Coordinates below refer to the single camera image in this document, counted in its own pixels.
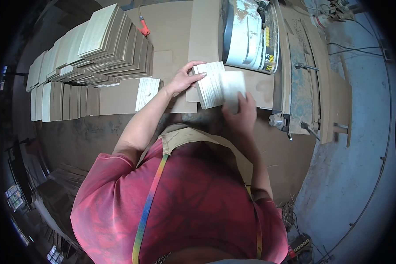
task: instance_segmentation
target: rainbow strap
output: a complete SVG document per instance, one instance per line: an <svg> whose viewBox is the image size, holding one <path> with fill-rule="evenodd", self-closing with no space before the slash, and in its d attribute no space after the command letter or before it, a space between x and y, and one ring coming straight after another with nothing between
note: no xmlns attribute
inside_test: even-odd
<svg viewBox="0 0 396 264"><path fill-rule="evenodd" d="M166 165L168 154L163 155L161 159L160 165L158 166L157 172L155 173L154 180L151 184L151 188L149 190L147 199L145 201L144 209L142 211L141 220L139 221L138 231L136 232L135 242L133 243L132 249L132 264L139 264L139 250L141 249L142 239L144 237L145 226L147 225L147 219L149 215L149 210L151 208L152 201L154 199L155 191L157 190L158 183L160 182L161 174L163 173L164 166ZM261 251L263 247L263 239L262 239L262 231L261 231L261 223L258 217L257 209L254 205L255 216L257 218L257 259L261 259Z"/></svg>
<svg viewBox="0 0 396 264"><path fill-rule="evenodd" d="M142 211L141 220L139 221L138 231L135 236L132 250L132 264L139 264L139 250L141 249L142 239L144 237L145 225L147 224L149 210L151 208L152 200L154 199L155 191L157 190L158 182L160 181L161 174L163 173L164 166L166 165L168 154L163 155L157 172L155 173L154 180L152 181L147 199L145 201L144 210Z"/></svg>

